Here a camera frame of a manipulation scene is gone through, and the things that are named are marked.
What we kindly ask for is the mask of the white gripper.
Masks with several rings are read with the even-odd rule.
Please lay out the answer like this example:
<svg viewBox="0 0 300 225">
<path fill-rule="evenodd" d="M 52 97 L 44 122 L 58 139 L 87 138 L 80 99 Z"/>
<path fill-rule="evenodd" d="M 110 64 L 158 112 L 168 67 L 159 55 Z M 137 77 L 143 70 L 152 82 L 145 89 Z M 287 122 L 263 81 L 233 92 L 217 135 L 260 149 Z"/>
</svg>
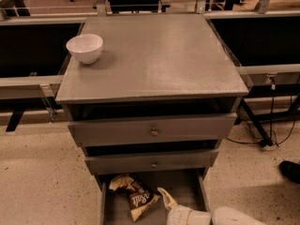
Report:
<svg viewBox="0 0 300 225">
<path fill-rule="evenodd" d="M 210 225 L 211 214 L 180 205 L 163 187 L 157 191 L 161 194 L 165 208 L 170 211 L 166 225 Z"/>
</svg>

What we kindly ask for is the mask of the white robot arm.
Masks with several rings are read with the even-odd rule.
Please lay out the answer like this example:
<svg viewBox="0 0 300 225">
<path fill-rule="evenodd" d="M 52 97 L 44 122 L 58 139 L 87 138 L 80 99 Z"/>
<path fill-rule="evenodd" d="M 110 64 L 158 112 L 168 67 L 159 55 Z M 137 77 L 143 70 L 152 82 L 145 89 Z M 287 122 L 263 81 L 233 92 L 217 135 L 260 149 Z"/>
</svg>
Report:
<svg viewBox="0 0 300 225">
<path fill-rule="evenodd" d="M 222 206 L 214 212 L 194 210 L 179 204 L 163 187 L 157 191 L 162 195 L 168 210 L 166 225 L 266 225 L 265 223 L 231 207 Z"/>
</svg>

